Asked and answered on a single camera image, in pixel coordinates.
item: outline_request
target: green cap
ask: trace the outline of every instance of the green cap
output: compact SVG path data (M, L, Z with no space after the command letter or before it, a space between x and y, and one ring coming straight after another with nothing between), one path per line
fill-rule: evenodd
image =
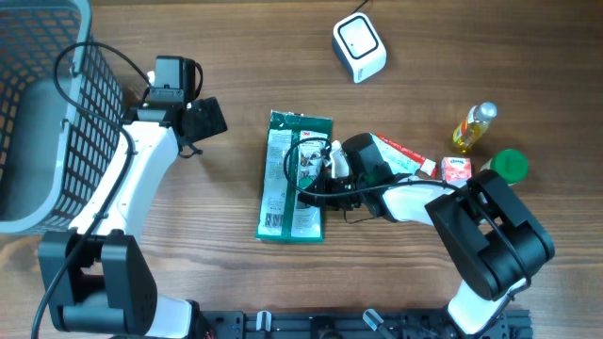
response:
M530 163L521 152L509 149L492 158L490 169L500 174L507 184L515 184L528 175Z

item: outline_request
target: toothpaste tube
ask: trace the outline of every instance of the toothpaste tube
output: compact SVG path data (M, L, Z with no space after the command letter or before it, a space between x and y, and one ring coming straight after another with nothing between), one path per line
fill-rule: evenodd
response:
M435 162L423 155L415 153L382 135L372 135L373 141L379 148L383 160L392 171L398 173L415 174L417 170L435 178L437 168Z
M458 157L442 159L442 180L451 182L469 178L471 178L471 160Z

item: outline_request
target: yellow bottle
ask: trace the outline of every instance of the yellow bottle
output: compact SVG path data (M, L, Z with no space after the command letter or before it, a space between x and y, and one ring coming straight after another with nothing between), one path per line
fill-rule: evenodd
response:
M497 116L497 106L492 103L475 105L467 118L452 134L451 149L456 153L467 153L473 144L486 132L488 125Z

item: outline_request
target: plastic basket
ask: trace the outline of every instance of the plastic basket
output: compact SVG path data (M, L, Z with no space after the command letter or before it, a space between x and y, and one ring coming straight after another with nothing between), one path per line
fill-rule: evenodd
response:
M90 23L87 1L0 2L0 233L67 229L115 153L117 132L67 105L51 78L62 49L92 40ZM60 84L119 121L122 89L99 48L67 55Z

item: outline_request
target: wood grain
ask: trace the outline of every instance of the wood grain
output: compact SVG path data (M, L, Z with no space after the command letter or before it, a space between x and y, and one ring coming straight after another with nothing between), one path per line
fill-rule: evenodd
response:
M601 2L375 1L388 52L354 85L331 48L356 2L223 3L93 9L97 40L143 70L157 55L204 67L229 131L177 160L146 219L142 249L162 293L206 310L399 310L440 307L460 277L434 229L328 213L323 245L254 239L269 112L334 119L334 138L384 134L430 159L472 105L499 117L471 156L505 148L530 160L513 189L553 236L556 258L512 307L531 310L537 338L603 333L603 21ZM113 56L127 89L134 73ZM362 211L354 212L363 217ZM38 237L0 237L0 337L25 337L43 292ZM43 337L87 337L54 331Z

